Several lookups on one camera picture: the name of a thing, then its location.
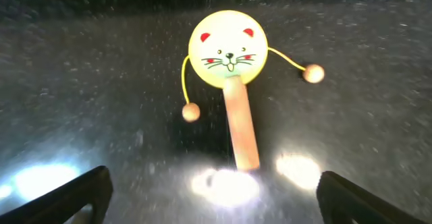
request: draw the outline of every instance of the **wooden handle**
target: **wooden handle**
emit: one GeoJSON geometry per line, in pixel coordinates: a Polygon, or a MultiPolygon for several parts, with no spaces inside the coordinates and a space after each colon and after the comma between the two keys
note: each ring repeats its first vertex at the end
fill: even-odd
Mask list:
{"type": "Polygon", "coordinates": [[[223,97],[237,169],[242,171],[257,169],[259,155],[250,114],[248,91],[239,76],[225,80],[223,97]]]}

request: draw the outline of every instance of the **dark background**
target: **dark background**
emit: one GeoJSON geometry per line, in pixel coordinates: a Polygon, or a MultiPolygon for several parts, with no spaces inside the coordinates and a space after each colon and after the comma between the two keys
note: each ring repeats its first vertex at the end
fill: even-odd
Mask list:
{"type": "MultiPolygon", "coordinates": [[[[106,223],[322,223],[313,192],[275,172],[296,152],[432,221],[432,0],[0,0],[0,184],[32,165],[106,165],[106,223]],[[237,9],[269,45],[326,79],[310,85],[270,54],[248,85],[262,193],[234,210],[188,189],[233,166],[221,91],[188,67],[196,123],[181,116],[194,27],[237,9]]],[[[15,194],[0,212],[23,204],[15,194]]]]}

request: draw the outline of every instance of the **string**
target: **string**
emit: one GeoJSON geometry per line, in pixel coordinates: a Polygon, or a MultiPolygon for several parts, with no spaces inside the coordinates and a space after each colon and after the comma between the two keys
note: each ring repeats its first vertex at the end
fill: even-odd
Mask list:
{"type": "Polygon", "coordinates": [[[273,51],[275,54],[279,55],[280,57],[284,58],[286,61],[290,62],[293,66],[297,67],[298,69],[301,69],[302,71],[306,70],[306,68],[302,67],[301,65],[297,64],[296,62],[294,62],[292,59],[290,59],[288,56],[284,55],[283,53],[280,53],[279,51],[270,48],[270,51],[273,51]]]}
{"type": "Polygon", "coordinates": [[[184,72],[186,71],[186,63],[188,62],[188,59],[189,59],[189,55],[186,56],[186,58],[184,58],[183,65],[182,65],[182,88],[183,88],[183,95],[184,95],[184,100],[186,100],[186,104],[189,104],[189,97],[188,97],[188,91],[186,90],[186,83],[184,81],[184,72]]]}

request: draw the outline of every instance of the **round yellow disc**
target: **round yellow disc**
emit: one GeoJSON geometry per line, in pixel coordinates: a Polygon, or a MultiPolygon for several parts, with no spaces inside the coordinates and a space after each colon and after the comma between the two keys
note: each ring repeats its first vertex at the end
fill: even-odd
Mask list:
{"type": "Polygon", "coordinates": [[[240,76],[247,84],[263,69],[267,38],[261,26],[239,11],[218,11],[195,28],[189,41],[195,72],[208,84],[223,88],[223,81],[240,76]]]}

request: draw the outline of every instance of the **black tabletop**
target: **black tabletop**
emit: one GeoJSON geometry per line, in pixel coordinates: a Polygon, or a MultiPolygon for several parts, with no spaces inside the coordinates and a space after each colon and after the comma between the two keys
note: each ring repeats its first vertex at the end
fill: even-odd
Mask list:
{"type": "Polygon", "coordinates": [[[326,170],[432,221],[432,0],[0,1],[0,213],[106,165],[106,223],[323,223],[304,175],[326,170]],[[189,65],[201,118],[181,115],[188,40],[221,9],[326,70],[308,84],[269,54],[248,85],[259,193],[231,207],[191,187],[234,156],[222,92],[189,65]]]}

